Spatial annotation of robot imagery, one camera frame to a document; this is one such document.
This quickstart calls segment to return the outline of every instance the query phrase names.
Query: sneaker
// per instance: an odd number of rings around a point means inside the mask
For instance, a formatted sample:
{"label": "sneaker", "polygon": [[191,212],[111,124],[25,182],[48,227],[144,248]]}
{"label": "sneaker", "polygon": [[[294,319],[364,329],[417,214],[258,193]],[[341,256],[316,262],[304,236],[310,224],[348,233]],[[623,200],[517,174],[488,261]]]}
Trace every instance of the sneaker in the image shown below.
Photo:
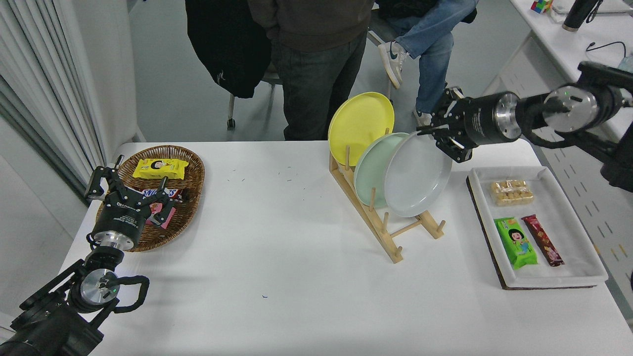
{"label": "sneaker", "polygon": [[382,58],[382,65],[387,71],[387,75],[396,89],[400,89],[402,84],[402,63],[408,56],[407,52],[396,41],[389,43],[383,43],[378,45],[380,51],[380,58]]}
{"label": "sneaker", "polygon": [[429,126],[431,124],[431,114],[423,113],[417,109],[413,109],[413,117],[418,122],[418,126]]}

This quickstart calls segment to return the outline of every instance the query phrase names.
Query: green snack package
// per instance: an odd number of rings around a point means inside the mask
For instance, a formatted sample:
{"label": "green snack package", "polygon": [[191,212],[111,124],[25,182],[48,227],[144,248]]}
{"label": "green snack package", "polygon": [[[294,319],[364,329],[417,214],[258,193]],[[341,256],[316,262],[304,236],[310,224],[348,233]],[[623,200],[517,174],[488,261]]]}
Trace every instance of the green snack package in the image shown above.
{"label": "green snack package", "polygon": [[536,252],[534,252],[530,241],[525,238],[525,234],[515,218],[503,217],[494,219],[494,223],[497,225],[497,230],[512,268],[519,269],[524,265],[538,264],[536,262]]}

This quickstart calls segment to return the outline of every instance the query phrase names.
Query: floor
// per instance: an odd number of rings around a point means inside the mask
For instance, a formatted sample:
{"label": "floor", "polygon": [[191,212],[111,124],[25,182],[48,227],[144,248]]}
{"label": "floor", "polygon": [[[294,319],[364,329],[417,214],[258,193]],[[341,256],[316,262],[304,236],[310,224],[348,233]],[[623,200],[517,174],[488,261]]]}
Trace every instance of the floor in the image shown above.
{"label": "floor", "polygon": [[[467,96],[480,96],[529,33],[508,0],[485,0],[472,24],[453,31],[455,45],[448,70],[450,86]],[[286,126],[282,88],[260,83],[251,99],[236,99],[235,130],[227,130],[229,93],[216,85],[200,63],[187,37],[182,1],[136,1],[130,6],[137,86],[138,124],[149,142],[281,141]],[[416,61],[404,64],[405,81],[391,91],[394,132],[412,132],[411,111],[417,93]],[[367,41],[360,73],[351,96],[368,91],[386,93],[388,81],[375,46]],[[609,286],[624,305],[617,286]],[[630,308],[622,308],[627,318]]]}

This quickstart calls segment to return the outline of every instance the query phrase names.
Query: wooden dish rack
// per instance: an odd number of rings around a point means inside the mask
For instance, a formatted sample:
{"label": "wooden dish rack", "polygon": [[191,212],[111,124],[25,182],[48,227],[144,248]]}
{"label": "wooden dish rack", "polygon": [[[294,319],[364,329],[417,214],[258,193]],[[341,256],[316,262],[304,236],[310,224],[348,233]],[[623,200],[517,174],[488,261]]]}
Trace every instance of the wooden dish rack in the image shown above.
{"label": "wooden dish rack", "polygon": [[434,239],[439,239],[444,235],[442,231],[444,225],[446,224],[445,220],[442,220],[439,224],[435,221],[433,216],[429,213],[428,210],[425,210],[421,214],[415,216],[416,221],[397,230],[396,232],[389,233],[387,230],[387,223],[389,221],[389,212],[385,212],[383,218],[381,219],[374,208],[375,201],[375,193],[376,188],[372,188],[372,199],[369,205],[363,204],[358,197],[356,196],[356,190],[354,188],[354,170],[349,166],[349,145],[346,147],[345,154],[345,164],[340,164],[332,153],[330,153],[330,173],[334,176],[334,179],[339,183],[341,189],[345,192],[345,195],[348,196],[349,200],[352,202],[352,205],[356,208],[358,214],[363,218],[369,230],[372,231],[373,235],[378,239],[378,242],[382,246],[382,248],[387,252],[389,258],[393,261],[393,263],[398,263],[402,261],[402,246],[396,246],[394,243],[394,238],[405,231],[408,231],[416,226],[423,226]]}

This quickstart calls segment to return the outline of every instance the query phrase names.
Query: rubik's cube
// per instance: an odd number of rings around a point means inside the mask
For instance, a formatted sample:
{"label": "rubik's cube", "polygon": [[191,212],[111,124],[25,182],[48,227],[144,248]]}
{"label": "rubik's cube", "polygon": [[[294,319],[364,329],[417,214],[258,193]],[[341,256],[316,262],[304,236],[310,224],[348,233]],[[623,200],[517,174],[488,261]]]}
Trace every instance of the rubik's cube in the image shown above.
{"label": "rubik's cube", "polygon": [[552,7],[554,0],[537,0],[532,3],[532,10],[538,13],[546,13]]}

